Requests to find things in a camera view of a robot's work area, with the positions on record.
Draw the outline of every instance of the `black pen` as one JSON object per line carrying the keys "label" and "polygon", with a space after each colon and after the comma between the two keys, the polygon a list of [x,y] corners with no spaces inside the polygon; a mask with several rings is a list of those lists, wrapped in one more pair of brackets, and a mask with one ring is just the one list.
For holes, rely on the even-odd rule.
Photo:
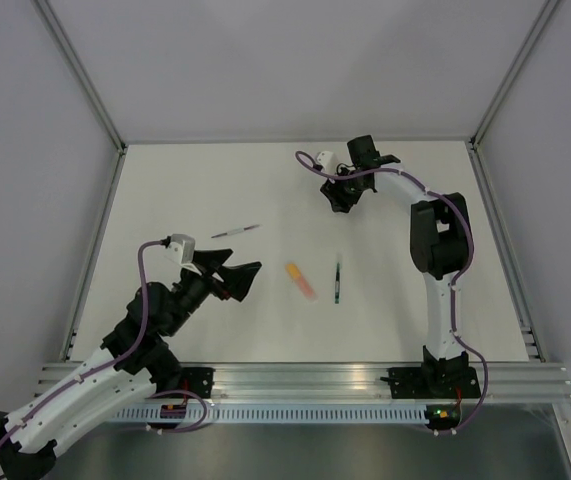
{"label": "black pen", "polygon": [[334,303],[339,303],[341,298],[341,257],[336,258],[336,280],[334,281]]}

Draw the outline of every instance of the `orange highlighter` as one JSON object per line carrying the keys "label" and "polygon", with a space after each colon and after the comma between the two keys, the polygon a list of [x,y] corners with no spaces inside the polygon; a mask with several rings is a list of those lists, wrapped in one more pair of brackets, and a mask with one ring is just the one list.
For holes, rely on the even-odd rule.
{"label": "orange highlighter", "polygon": [[287,270],[287,273],[289,273],[289,276],[292,277],[292,280],[294,280],[294,283],[301,291],[301,293],[305,295],[305,298],[311,301],[316,300],[316,292],[307,282],[307,280],[305,279],[301,271],[298,269],[296,264],[291,262],[287,263],[285,264],[285,269]]}

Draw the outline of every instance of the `marker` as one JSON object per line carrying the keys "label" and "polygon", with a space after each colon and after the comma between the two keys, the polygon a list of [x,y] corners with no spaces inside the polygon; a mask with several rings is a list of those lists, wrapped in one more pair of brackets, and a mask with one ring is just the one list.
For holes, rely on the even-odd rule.
{"label": "marker", "polygon": [[260,227],[260,224],[257,223],[256,225],[250,225],[249,227],[235,228],[234,230],[230,230],[229,232],[218,233],[212,236],[212,238],[229,237],[230,235],[236,235],[237,233],[247,232],[248,230],[254,230],[255,228],[258,227]]}
{"label": "marker", "polygon": [[316,300],[316,292],[311,287],[311,285],[307,282],[299,268],[296,266],[295,263],[286,263],[285,270],[289,273],[289,276],[294,280],[294,283],[301,291],[301,293],[310,301]]}
{"label": "marker", "polygon": [[338,304],[341,298],[341,257],[336,259],[336,280],[334,281],[334,303]]}

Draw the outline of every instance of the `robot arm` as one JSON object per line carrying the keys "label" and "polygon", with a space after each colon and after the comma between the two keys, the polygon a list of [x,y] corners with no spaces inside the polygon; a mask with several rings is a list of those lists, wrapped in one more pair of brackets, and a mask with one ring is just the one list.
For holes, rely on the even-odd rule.
{"label": "robot arm", "polygon": [[209,296],[242,301],[260,262],[225,267],[232,250],[195,251],[186,235],[161,242],[181,266],[170,290],[146,283],[127,316],[100,348],[39,398],[11,413],[0,412],[0,465],[7,480],[36,480],[83,435],[131,403],[181,384],[183,369],[162,337],[173,336]]}
{"label": "robot arm", "polygon": [[464,398],[479,398],[476,371],[469,366],[468,354],[456,336],[461,294],[457,274],[471,254],[465,232],[466,228],[469,231],[465,198],[459,193],[442,195],[429,190],[406,172],[398,158],[381,156],[369,135],[355,138],[347,146],[352,165],[339,163],[336,155],[327,151],[312,159],[314,164],[308,168],[329,174],[324,175],[329,178],[321,193],[332,210],[340,213],[348,213],[367,190],[384,192],[406,206],[411,215],[410,254],[423,273],[427,292],[423,363],[420,368],[389,369],[389,378],[383,380],[390,384],[393,398],[456,398],[457,391]]}

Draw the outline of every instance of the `white table surface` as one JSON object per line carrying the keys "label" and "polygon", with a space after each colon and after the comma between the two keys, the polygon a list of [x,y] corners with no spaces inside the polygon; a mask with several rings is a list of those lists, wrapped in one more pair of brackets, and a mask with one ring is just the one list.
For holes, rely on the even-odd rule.
{"label": "white table surface", "polygon": [[[476,244],[462,286],[465,340],[490,361],[527,361],[480,193],[463,142],[378,142],[434,190],[467,199]],[[409,255],[409,212],[367,192],[348,215],[333,213],[322,179],[295,161],[296,150],[344,143],[133,145],[109,216],[72,351],[82,360],[125,316],[139,287],[136,251],[171,233],[199,250],[232,248],[228,264],[263,267],[242,303],[208,298],[167,339],[181,361],[420,361],[427,332],[422,275]],[[236,236],[216,233],[260,223]],[[334,304],[337,254],[343,259],[341,301]],[[294,261],[318,294],[305,299],[285,272]],[[163,249],[145,256],[148,281],[178,279]]]}

